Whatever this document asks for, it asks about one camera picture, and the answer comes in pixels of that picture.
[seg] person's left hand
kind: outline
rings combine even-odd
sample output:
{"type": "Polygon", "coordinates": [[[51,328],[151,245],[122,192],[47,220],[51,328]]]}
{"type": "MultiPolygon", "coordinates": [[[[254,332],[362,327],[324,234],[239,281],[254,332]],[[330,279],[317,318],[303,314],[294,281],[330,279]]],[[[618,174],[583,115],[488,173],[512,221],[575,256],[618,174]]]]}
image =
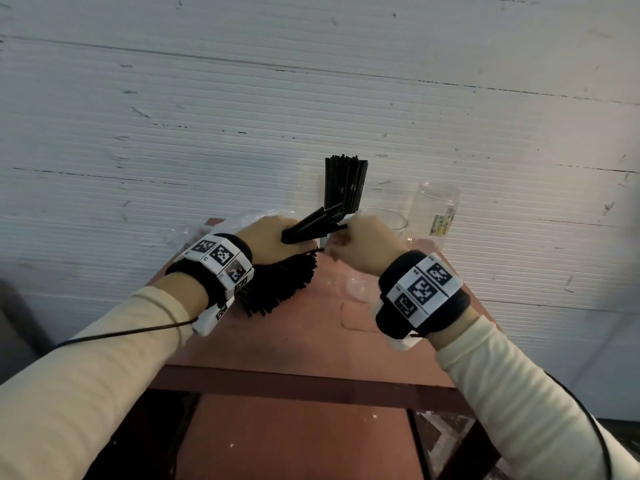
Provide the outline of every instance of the person's left hand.
{"type": "Polygon", "coordinates": [[[236,232],[236,236],[246,242],[253,254],[253,264],[273,264],[296,254],[308,253],[316,249],[315,241],[298,244],[283,244],[282,231],[293,227],[297,220],[282,216],[267,216],[249,227],[236,232]]]}

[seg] white long sleeve shirt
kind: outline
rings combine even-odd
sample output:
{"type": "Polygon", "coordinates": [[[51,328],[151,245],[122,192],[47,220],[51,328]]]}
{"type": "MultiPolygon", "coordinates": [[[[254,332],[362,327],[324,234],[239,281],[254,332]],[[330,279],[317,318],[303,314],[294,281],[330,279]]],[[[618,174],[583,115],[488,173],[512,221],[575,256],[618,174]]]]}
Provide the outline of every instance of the white long sleeve shirt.
{"type": "MultiPolygon", "coordinates": [[[[137,291],[82,335],[188,320],[174,297],[137,291]]],[[[79,480],[164,362],[184,326],[62,347],[0,387],[0,479],[79,480]]],[[[571,397],[482,317],[436,356],[519,480],[605,478],[602,450],[571,397]]],[[[640,465],[602,429],[616,480],[640,465]]]]}

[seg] wrist-mounted device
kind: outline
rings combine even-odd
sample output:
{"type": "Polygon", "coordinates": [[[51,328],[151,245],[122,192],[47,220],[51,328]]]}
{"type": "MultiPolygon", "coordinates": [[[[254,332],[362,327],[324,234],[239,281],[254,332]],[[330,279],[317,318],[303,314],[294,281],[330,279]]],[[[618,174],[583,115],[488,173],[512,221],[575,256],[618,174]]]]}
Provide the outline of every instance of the wrist-mounted device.
{"type": "Polygon", "coordinates": [[[424,337],[455,322],[471,298],[463,281],[436,254],[409,251],[380,276],[380,331],[392,339],[424,337]]]}
{"type": "Polygon", "coordinates": [[[207,309],[192,324],[198,335],[208,335],[231,307],[234,295],[253,277],[249,246],[233,234],[207,234],[176,258],[166,274],[185,273],[196,279],[209,296],[207,309]]]}

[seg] black cable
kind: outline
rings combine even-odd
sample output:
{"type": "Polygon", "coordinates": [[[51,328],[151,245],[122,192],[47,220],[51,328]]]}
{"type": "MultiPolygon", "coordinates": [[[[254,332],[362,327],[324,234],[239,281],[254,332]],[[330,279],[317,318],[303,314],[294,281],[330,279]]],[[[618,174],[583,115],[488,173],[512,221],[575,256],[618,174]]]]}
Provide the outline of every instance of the black cable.
{"type": "Polygon", "coordinates": [[[607,480],[613,480],[613,467],[612,467],[612,464],[611,464],[611,453],[609,451],[609,447],[607,446],[606,441],[604,440],[604,436],[602,435],[602,432],[601,432],[600,428],[598,427],[598,423],[593,418],[593,416],[591,416],[590,412],[587,411],[587,408],[584,407],[584,404],[582,404],[580,402],[580,399],[578,399],[576,396],[574,396],[573,393],[569,389],[567,389],[567,387],[565,387],[564,384],[562,384],[562,382],[560,382],[558,379],[553,377],[547,371],[545,371],[545,374],[548,375],[551,379],[553,379],[553,381],[556,384],[558,384],[558,386],[562,387],[562,389],[565,391],[565,393],[567,393],[569,396],[571,396],[573,398],[573,400],[578,404],[578,406],[580,407],[582,412],[586,414],[587,419],[588,419],[591,427],[593,428],[594,432],[596,433],[596,436],[598,437],[598,441],[600,442],[600,446],[602,448],[602,458],[604,460],[604,468],[605,468],[606,473],[607,473],[607,480]]]}
{"type": "Polygon", "coordinates": [[[132,335],[133,333],[142,333],[145,331],[156,331],[156,330],[166,330],[168,328],[178,328],[184,325],[191,325],[197,319],[198,318],[196,317],[193,320],[188,320],[186,322],[171,323],[170,325],[158,325],[158,326],[152,326],[147,328],[134,328],[133,330],[114,331],[111,333],[103,333],[101,335],[90,335],[88,337],[78,337],[77,339],[69,339],[69,340],[65,340],[64,342],[60,342],[58,345],[53,347],[53,350],[59,349],[60,347],[64,347],[65,345],[78,344],[80,342],[89,342],[91,340],[108,339],[110,337],[121,337],[123,335],[132,335]]]}

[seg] person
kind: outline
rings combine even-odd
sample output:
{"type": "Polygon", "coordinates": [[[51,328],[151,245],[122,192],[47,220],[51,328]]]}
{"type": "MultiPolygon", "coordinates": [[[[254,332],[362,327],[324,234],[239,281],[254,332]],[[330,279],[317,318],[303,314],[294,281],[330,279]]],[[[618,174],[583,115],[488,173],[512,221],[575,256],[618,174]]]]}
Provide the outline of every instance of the person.
{"type": "MultiPolygon", "coordinates": [[[[280,241],[295,221],[265,217],[238,232],[254,264],[309,251],[280,241]]],[[[407,249],[375,217],[356,216],[325,253],[382,275],[407,249]]],[[[204,287],[171,273],[131,295],[80,333],[91,336],[188,321],[209,302],[204,287]]],[[[0,478],[81,479],[190,326],[61,347],[0,387],[0,478]]],[[[607,477],[602,447],[576,402],[473,308],[426,337],[436,358],[521,480],[607,477]]],[[[603,428],[613,478],[640,479],[640,465],[603,428]]]]}

